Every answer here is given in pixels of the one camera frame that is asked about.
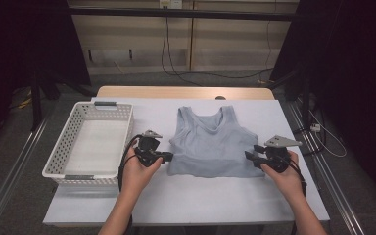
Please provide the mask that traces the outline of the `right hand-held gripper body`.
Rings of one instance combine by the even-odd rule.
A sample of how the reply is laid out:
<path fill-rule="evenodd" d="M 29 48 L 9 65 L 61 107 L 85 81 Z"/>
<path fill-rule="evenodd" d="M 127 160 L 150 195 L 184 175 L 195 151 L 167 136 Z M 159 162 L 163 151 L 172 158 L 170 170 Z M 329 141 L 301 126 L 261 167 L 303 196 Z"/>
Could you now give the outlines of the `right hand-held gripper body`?
<path fill-rule="evenodd" d="M 290 165 L 291 156 L 288 147 L 302 146 L 301 141 L 296 141 L 283 136 L 275 135 L 264 143 L 264 153 L 267 156 L 267 165 L 276 172 L 284 172 Z"/>

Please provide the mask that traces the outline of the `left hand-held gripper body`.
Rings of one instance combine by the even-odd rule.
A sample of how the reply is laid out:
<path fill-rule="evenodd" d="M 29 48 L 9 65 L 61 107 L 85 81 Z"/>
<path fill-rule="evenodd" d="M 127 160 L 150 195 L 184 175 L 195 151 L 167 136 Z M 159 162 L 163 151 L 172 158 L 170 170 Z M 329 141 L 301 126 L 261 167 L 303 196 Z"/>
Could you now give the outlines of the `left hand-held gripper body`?
<path fill-rule="evenodd" d="M 149 167 L 161 157 L 157 151 L 160 145 L 159 138 L 162 138 L 162 136 L 153 130 L 147 130 L 142 134 L 136 135 L 137 146 L 135 153 L 143 166 Z"/>

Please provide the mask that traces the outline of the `light blue tank top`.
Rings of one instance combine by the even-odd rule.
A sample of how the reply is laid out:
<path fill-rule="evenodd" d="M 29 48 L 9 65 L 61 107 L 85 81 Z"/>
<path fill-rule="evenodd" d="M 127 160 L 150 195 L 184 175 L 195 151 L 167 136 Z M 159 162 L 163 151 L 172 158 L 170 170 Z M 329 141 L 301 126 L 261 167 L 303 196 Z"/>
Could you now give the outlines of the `light blue tank top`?
<path fill-rule="evenodd" d="M 169 140 L 173 158 L 167 173 L 204 178 L 263 177 L 245 157 L 258 140 L 239 124 L 232 106 L 222 106 L 212 116 L 199 116 L 190 107 L 180 107 L 175 135 Z"/>

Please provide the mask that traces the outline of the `white perforated plastic basket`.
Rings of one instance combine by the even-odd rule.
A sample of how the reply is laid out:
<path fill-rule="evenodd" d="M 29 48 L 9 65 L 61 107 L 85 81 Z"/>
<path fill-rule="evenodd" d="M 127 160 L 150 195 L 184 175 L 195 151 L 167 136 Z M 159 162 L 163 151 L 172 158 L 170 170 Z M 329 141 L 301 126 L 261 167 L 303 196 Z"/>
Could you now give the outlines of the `white perforated plastic basket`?
<path fill-rule="evenodd" d="M 78 102 L 42 170 L 60 185 L 118 183 L 118 168 L 132 138 L 133 106 L 117 102 Z"/>

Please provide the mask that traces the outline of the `person's right hand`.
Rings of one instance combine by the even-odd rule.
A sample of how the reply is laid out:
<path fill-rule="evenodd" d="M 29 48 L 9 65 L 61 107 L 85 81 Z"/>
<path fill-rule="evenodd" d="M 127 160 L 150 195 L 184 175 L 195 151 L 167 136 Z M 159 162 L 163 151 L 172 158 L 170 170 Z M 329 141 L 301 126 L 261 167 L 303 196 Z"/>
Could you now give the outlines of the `person's right hand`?
<path fill-rule="evenodd" d="M 261 165 L 261 169 L 275 182 L 276 186 L 283 194 L 291 206 L 296 206 L 306 198 L 302 189 L 302 182 L 299 174 L 296 172 L 298 165 L 298 155 L 290 151 L 291 164 L 284 172 L 278 173 L 266 164 Z"/>

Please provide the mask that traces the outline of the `person's left hand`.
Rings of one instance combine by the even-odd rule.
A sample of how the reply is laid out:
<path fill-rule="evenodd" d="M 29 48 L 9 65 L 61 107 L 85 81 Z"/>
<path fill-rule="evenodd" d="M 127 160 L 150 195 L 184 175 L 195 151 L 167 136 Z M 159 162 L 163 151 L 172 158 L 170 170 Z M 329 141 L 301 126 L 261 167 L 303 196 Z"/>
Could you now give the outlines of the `person's left hand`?
<path fill-rule="evenodd" d="M 160 168 L 162 162 L 163 159 L 158 158 L 152 165 L 143 166 L 136 157 L 134 149 L 130 148 L 125 158 L 121 193 L 138 197 Z"/>

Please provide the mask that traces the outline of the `white table cover sheet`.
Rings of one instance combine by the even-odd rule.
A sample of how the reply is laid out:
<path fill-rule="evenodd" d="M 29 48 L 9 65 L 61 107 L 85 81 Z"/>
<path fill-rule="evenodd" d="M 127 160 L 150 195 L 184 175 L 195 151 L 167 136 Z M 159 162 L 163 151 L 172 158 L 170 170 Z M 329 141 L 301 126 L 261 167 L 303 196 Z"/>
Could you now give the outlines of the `white table cover sheet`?
<path fill-rule="evenodd" d="M 274 135 L 293 136 L 276 100 L 131 99 L 133 131 L 159 132 L 166 151 L 174 135 L 176 112 L 188 106 L 198 115 L 213 115 L 223 105 L 235 109 L 239 123 L 258 136 L 260 144 Z M 136 226 L 267 224 L 292 221 L 288 203 L 267 176 L 202 178 L 167 174 L 165 164 L 143 190 L 133 211 Z M 114 186 L 60 186 L 43 222 L 56 226 L 98 226 L 111 211 L 118 188 Z"/>

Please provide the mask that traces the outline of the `black metal stand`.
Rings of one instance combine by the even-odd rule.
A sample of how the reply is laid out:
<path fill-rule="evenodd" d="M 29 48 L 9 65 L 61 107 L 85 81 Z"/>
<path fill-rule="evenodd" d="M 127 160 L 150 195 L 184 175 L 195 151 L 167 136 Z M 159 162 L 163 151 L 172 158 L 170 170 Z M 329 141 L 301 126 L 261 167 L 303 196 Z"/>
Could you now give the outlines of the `black metal stand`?
<path fill-rule="evenodd" d="M 285 99 L 296 101 L 301 99 L 301 115 L 303 130 L 309 130 L 309 77 L 308 69 L 296 67 L 281 75 L 278 69 L 274 69 L 270 75 L 267 88 L 274 90 L 280 86 L 285 89 Z"/>
<path fill-rule="evenodd" d="M 38 128 L 38 125 L 43 121 L 42 108 L 41 108 L 41 93 L 44 93 L 48 100 L 57 100 L 60 98 L 61 93 L 58 84 L 64 84 L 69 88 L 72 88 L 76 92 L 85 97 L 95 97 L 96 92 L 90 89 L 84 88 L 80 84 L 70 81 L 65 77 L 62 77 L 58 73 L 50 70 L 37 70 L 30 79 L 30 92 L 32 103 L 32 131 Z"/>

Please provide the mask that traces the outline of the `light wooden table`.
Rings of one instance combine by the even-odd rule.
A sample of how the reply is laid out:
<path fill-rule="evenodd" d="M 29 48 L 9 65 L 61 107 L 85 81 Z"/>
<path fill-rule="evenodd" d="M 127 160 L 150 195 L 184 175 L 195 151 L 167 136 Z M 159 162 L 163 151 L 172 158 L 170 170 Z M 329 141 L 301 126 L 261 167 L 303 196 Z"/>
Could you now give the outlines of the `light wooden table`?
<path fill-rule="evenodd" d="M 212 99 L 223 96 L 226 100 L 274 100 L 267 88 L 242 87 L 183 87 L 183 86 L 102 86 L 98 98 L 158 98 L 158 99 Z"/>

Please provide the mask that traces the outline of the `beige wooden desk cabinet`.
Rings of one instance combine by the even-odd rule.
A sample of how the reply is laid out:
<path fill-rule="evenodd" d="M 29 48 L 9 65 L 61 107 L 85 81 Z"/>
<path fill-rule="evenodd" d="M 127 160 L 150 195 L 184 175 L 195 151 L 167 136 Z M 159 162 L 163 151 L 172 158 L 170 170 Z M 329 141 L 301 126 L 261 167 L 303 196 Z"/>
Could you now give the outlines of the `beige wooden desk cabinet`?
<path fill-rule="evenodd" d="M 71 7 L 152 8 L 160 0 L 67 0 Z M 294 14 L 300 0 L 182 0 L 178 10 Z M 280 21 L 72 17 L 90 74 L 263 70 L 290 24 Z"/>

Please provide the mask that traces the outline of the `black curtain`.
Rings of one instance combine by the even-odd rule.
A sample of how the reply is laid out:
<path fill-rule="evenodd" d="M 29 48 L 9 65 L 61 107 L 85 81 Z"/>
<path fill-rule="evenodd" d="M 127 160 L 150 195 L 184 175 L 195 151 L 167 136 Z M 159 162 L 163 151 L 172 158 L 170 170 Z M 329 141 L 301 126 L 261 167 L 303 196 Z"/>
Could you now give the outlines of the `black curtain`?
<path fill-rule="evenodd" d="M 272 79 L 289 72 L 294 99 L 308 84 L 376 183 L 376 0 L 299 0 Z"/>
<path fill-rule="evenodd" d="M 34 79 L 51 99 L 65 84 L 91 96 L 67 0 L 0 0 L 0 99 Z"/>

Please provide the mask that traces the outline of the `black metal crossbar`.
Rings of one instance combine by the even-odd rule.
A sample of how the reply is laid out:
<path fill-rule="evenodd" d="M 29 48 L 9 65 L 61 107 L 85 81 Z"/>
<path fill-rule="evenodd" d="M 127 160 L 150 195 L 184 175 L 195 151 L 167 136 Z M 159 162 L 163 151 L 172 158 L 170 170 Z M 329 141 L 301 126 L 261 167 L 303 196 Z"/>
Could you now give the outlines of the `black metal crossbar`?
<path fill-rule="evenodd" d="M 178 9 L 139 9 L 139 8 L 92 8 L 69 7 L 72 15 L 94 16 L 129 16 L 129 17 L 163 17 L 163 18 L 190 18 L 190 19 L 232 19 L 256 21 L 297 21 L 303 16 L 284 13 L 254 13 L 230 11 L 203 11 Z"/>

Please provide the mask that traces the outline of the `aluminium floor rail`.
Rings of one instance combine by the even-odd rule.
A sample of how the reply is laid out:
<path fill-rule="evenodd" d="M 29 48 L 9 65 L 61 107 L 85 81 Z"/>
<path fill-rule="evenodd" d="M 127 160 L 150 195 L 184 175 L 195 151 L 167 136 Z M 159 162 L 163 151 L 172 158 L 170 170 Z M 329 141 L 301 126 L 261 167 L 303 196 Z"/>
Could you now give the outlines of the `aluminium floor rail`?
<path fill-rule="evenodd" d="M 28 138 L 23 145 L 15 163 L 5 177 L 3 184 L 0 186 L 0 216 L 8 204 L 19 179 L 29 162 L 35 146 L 39 142 L 44 130 L 46 129 L 48 118 L 40 121 L 33 130 L 29 133 Z"/>
<path fill-rule="evenodd" d="M 313 160 L 314 176 L 320 175 L 325 183 L 325 186 L 332 197 L 334 204 L 339 211 L 347 230 L 351 235 L 365 235 L 361 227 L 360 221 L 354 213 L 350 202 L 345 196 L 342 188 L 338 184 L 330 166 L 325 160 L 324 155 L 321 153 L 321 148 L 325 146 L 316 142 L 315 135 L 309 130 L 304 130 L 304 121 L 302 119 L 302 112 L 296 102 L 287 104 L 289 112 L 293 117 L 294 124 L 298 127 L 299 135 L 304 139 L 304 144 L 309 150 L 309 156 Z"/>

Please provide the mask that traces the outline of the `white wall socket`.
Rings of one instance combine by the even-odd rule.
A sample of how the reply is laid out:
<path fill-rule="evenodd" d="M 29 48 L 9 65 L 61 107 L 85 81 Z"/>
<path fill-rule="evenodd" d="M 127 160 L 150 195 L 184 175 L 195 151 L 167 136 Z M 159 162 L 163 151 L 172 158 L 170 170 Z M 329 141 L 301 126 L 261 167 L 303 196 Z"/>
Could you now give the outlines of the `white wall socket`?
<path fill-rule="evenodd" d="M 161 9 L 181 9 L 183 7 L 182 0 L 160 0 Z"/>

